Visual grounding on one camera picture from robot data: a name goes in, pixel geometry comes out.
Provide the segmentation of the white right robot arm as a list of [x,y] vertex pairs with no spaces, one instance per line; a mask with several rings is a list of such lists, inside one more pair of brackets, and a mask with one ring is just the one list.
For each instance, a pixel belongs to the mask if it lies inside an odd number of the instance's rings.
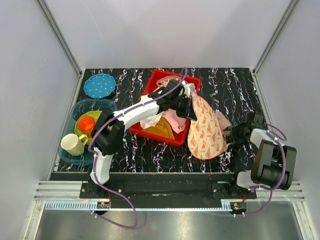
[[257,153],[251,170],[234,174],[232,182],[227,185],[228,195],[239,198],[245,189],[255,191],[262,188],[269,191],[288,190],[293,181],[297,157],[295,147],[284,144],[287,137],[277,127],[268,129],[262,113],[250,113],[246,122],[225,127],[228,143],[234,145],[245,141],[257,147]]

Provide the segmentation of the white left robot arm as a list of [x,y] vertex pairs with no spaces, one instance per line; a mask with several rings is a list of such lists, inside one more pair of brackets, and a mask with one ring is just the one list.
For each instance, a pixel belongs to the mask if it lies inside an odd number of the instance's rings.
[[114,112],[102,112],[91,133],[92,140],[88,150],[93,153],[93,168],[90,178],[93,184],[90,192],[97,198],[108,193],[106,182],[110,179],[110,167],[113,156],[119,151],[121,141],[127,129],[140,121],[162,114],[171,109],[180,118],[196,120],[193,110],[193,83],[170,79],[165,87],[143,95],[140,102]]

